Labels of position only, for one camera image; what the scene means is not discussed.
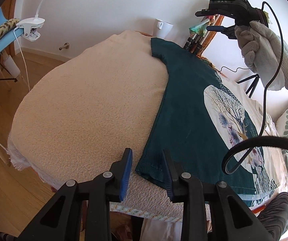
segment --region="white mug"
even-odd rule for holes
[[[154,22],[153,37],[164,39],[173,28],[173,25],[162,20],[156,19]]]

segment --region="white work glove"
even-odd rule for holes
[[[279,37],[264,24],[252,21],[250,26],[236,26],[235,36],[245,65],[252,72],[259,74],[265,87],[279,65],[281,42]],[[283,86],[288,90],[288,51],[285,46],[281,70],[269,90],[277,91]]]

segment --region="green fabric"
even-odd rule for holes
[[[235,100],[236,97],[222,84],[213,69],[177,44],[152,38],[151,48],[152,56],[161,59],[166,65],[169,79],[135,171],[152,183],[164,187],[161,154],[167,148],[175,162],[180,162],[185,171],[201,181],[214,184],[224,180],[238,194],[257,194],[253,177],[257,173],[255,169],[253,174],[242,166],[233,175],[222,172],[221,162],[228,148],[205,107],[204,89],[213,85]],[[245,121],[247,135],[257,136],[247,112]],[[231,159],[229,167],[235,163],[236,160]]]

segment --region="metal rivet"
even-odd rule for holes
[[[68,180],[68,181],[66,182],[66,185],[67,185],[68,187],[72,187],[73,185],[75,185],[75,180],[73,180],[73,179]]]
[[[220,181],[217,183],[219,185],[220,188],[226,188],[227,183],[225,181]]]
[[[113,173],[110,172],[110,171],[106,171],[106,172],[103,173],[103,177],[104,178],[110,178],[112,175],[113,175]]]
[[[190,178],[191,177],[191,174],[188,173],[188,172],[183,172],[182,173],[182,178]]]

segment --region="black cable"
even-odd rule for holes
[[[236,71],[234,71],[234,70],[231,70],[230,68],[228,68],[228,67],[226,67],[226,66],[222,66],[221,70],[217,70],[217,71],[220,73],[223,68],[226,68],[226,69],[228,69],[228,70],[230,70],[230,71],[232,71],[232,72],[234,72],[234,73],[237,72],[238,69],[249,70],[249,68],[241,68],[241,67],[238,67],[238,68],[236,69]]]
[[[273,77],[271,78],[271,80],[268,82],[268,84],[265,86],[264,88],[264,96],[263,96],[263,120],[262,120],[262,127],[259,133],[258,137],[255,138],[251,138],[251,139],[247,139],[245,141],[242,141],[238,144],[236,144],[235,146],[233,146],[231,149],[229,149],[229,151],[227,152],[227,154],[225,155],[225,157],[222,160],[222,171],[227,174],[230,175],[232,173],[234,173],[238,167],[241,165],[241,163],[246,159],[246,157],[249,155],[249,153],[252,151],[252,149],[256,146],[271,146],[271,147],[280,147],[282,149],[287,149],[288,150],[288,143],[285,144],[285,140],[286,138],[280,138],[280,137],[267,137],[264,136],[262,137],[262,134],[264,132],[264,128],[265,128],[265,119],[266,119],[266,92],[268,87],[271,85],[271,83],[274,81],[274,79],[276,78],[276,76],[278,75],[281,65],[282,65],[282,60],[283,60],[283,53],[284,53],[284,44],[283,44],[283,35],[282,35],[282,30],[281,30],[281,26],[280,23],[278,21],[278,18],[276,17],[272,7],[267,3],[267,2],[263,2],[262,3],[262,10],[264,8],[264,5],[267,5],[272,14],[275,17],[275,20],[278,24],[279,27],[279,31],[280,31],[280,36],[281,36],[281,57],[280,57],[280,62],[278,65],[278,68],[275,72],[275,74],[273,75]],[[240,158],[240,160],[237,162],[237,164],[231,169],[229,170],[227,168],[227,164],[229,162],[229,160],[237,153],[239,153],[240,151],[243,151],[245,149],[249,148],[246,153]]]

